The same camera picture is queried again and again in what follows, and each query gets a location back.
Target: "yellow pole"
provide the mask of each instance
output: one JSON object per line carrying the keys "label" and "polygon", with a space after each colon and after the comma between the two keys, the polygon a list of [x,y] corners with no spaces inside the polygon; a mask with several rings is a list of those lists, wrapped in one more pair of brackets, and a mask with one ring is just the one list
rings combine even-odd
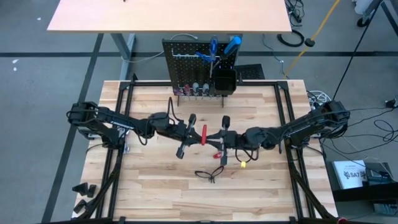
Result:
{"label": "yellow pole", "polygon": [[[316,31],[316,33],[314,33],[314,35],[311,37],[311,40],[315,40],[315,38],[317,38],[318,34],[321,32],[323,26],[325,25],[326,21],[329,19],[331,13],[335,10],[336,6],[338,5],[338,3],[340,2],[340,0],[336,0],[335,3],[333,4],[333,6],[329,9],[328,14],[326,15],[326,17],[324,18],[323,22],[321,23],[321,25],[319,26],[318,30]],[[300,52],[300,54],[294,59],[293,63],[288,67],[288,69],[285,72],[284,75],[284,79],[286,79],[286,76],[289,74],[289,72],[293,69],[293,67],[296,65],[296,63],[298,62],[298,60],[300,59],[300,57],[308,50],[308,47],[305,47],[303,51]]]}

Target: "gray floor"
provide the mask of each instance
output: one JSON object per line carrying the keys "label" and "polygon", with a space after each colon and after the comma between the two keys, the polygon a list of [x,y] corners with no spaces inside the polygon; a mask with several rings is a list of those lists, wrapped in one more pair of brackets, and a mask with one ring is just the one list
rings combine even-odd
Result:
{"label": "gray floor", "polygon": [[[334,0],[304,0],[306,15],[299,31],[310,37],[318,28]],[[58,1],[17,0],[0,1],[0,53],[4,52],[91,52],[96,34],[55,34],[46,32]],[[351,52],[363,28],[356,27],[360,16],[353,11],[351,1],[341,1],[317,38],[310,51]],[[173,34],[137,34],[135,52],[162,51],[161,39]],[[209,39],[212,34],[198,34]],[[268,51],[262,45],[262,35],[244,35],[242,51]],[[370,25],[359,51],[398,51],[398,37],[386,15],[379,10]],[[267,45],[275,51],[302,49],[280,44],[275,35],[266,36]],[[105,35],[101,52],[116,52],[109,35]],[[293,57],[280,57],[287,68]],[[322,90],[333,95],[345,70],[349,57],[303,57],[289,74],[304,79],[309,90]],[[69,125],[65,112],[76,102],[89,64],[89,57],[74,58],[10,58],[0,57],[2,82],[0,83],[2,116],[0,117],[0,223],[38,223],[55,177]],[[279,63],[273,57],[240,57],[238,64],[261,63],[266,79],[282,78]],[[119,77],[121,60],[118,57],[100,57],[96,63],[87,100],[98,101],[103,80]],[[134,64],[133,72],[142,80],[168,79],[163,57]],[[347,109],[383,106],[383,101],[396,92],[398,61],[396,57],[356,57],[337,96]],[[351,123],[378,114],[378,110],[353,112]],[[398,126],[397,111],[385,114],[393,127]],[[350,134],[375,133],[369,120],[348,131]],[[381,139],[351,138],[358,148],[381,144]],[[344,140],[336,140],[344,151],[355,151]],[[55,207],[53,221],[70,218],[75,194],[70,190],[79,183],[88,142],[77,135]],[[328,161],[344,158],[327,151]],[[391,143],[372,151],[350,155],[351,159],[367,156],[388,162],[392,173],[398,176],[396,144]],[[338,203],[341,216],[358,217],[372,213],[363,203]],[[396,218],[366,216],[371,222],[397,223]]]}

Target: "tool holder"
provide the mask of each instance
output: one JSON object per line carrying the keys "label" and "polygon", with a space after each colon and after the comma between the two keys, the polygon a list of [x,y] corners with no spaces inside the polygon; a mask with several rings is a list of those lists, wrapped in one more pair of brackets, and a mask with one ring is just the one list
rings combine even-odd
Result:
{"label": "tool holder", "polygon": [[[196,52],[209,56],[210,40],[163,40],[164,55],[170,74],[170,81],[175,90],[182,90],[188,84],[190,87],[196,82],[199,84],[198,95],[200,97],[217,97],[215,94],[214,80],[210,79],[210,62],[205,62]],[[233,69],[236,52],[220,61],[220,54],[229,44],[229,41],[219,41],[215,62],[215,68]],[[203,85],[209,84],[209,94],[203,95]],[[190,96],[195,96],[191,88]]]}

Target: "wooden table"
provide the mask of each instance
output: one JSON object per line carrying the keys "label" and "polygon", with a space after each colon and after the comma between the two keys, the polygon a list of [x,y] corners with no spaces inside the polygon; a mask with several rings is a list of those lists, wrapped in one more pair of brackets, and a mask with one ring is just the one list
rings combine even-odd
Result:
{"label": "wooden table", "polygon": [[[289,80],[289,91],[296,118],[308,113],[305,85],[302,80]],[[115,109],[119,81],[106,81],[100,106]],[[158,111],[167,110],[167,100],[172,96],[171,86],[134,87],[130,116],[142,119]],[[195,129],[201,133],[204,124],[208,134],[220,129],[223,115],[231,117],[230,130],[243,133],[254,126],[280,126],[275,93],[267,86],[239,86],[235,93],[224,99],[181,99],[175,112],[185,121],[191,113],[197,115]],[[195,170],[212,172],[220,164],[213,159],[216,149],[211,146],[191,146],[185,150],[184,159],[175,153],[180,142],[159,135],[142,146],[135,134],[127,141],[131,151],[124,155],[119,181],[114,218],[128,220],[288,220],[295,216],[294,198],[290,183],[286,155],[277,149],[260,150],[259,160],[247,163],[243,169],[229,151],[228,165],[215,184],[195,177]],[[100,143],[91,141],[89,146]],[[319,142],[310,144],[320,150]],[[93,148],[86,157],[81,182],[101,184],[107,149]],[[331,214],[337,215],[323,157],[309,149],[303,152],[310,188]],[[308,216],[305,199],[300,189],[304,214]],[[108,191],[104,215],[108,211]],[[76,198],[89,201],[90,198]]]}
{"label": "wooden table", "polygon": [[128,79],[135,34],[206,32],[290,33],[284,0],[60,0],[49,31],[110,33],[122,58],[120,80]]}

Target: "screwdriver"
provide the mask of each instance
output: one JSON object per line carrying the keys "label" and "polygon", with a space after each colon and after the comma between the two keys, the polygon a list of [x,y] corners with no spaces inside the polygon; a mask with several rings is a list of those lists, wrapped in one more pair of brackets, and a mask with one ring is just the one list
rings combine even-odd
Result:
{"label": "screwdriver", "polygon": [[216,36],[213,36],[210,40],[210,78],[211,75],[213,74],[213,63],[216,61],[216,53],[217,53],[217,45],[218,45],[218,39]]}

